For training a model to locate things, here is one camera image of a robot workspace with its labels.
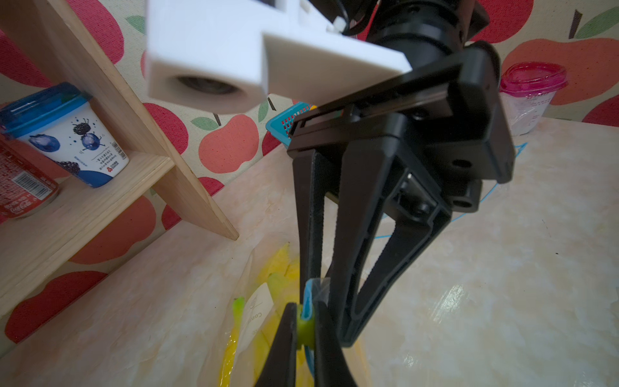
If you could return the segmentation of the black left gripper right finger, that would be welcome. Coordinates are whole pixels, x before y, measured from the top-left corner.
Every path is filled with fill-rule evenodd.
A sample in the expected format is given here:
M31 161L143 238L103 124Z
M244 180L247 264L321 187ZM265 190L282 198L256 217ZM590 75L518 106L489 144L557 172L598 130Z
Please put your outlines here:
M339 344L327 304L314 304L314 385L318 387L357 386Z

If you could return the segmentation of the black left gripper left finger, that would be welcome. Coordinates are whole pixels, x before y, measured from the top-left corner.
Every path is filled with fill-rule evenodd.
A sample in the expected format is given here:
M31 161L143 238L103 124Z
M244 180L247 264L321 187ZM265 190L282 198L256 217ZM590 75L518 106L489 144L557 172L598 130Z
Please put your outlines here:
M288 303L255 387L295 387L297 318L297 304Z

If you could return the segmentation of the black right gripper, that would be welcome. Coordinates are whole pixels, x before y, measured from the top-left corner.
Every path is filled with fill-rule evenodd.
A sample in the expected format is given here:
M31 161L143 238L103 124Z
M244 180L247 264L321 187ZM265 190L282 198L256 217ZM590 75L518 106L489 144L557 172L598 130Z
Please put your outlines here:
M471 213L477 205L450 189L512 181L515 150L500 77L496 49L478 41L293 122L288 153L294 157L300 294L321 276L325 197L339 190L328 308L342 346L356 342L395 281L451 221L438 184L454 210ZM387 135L402 138L423 164L400 140L370 140ZM342 154L339 183L329 160Z

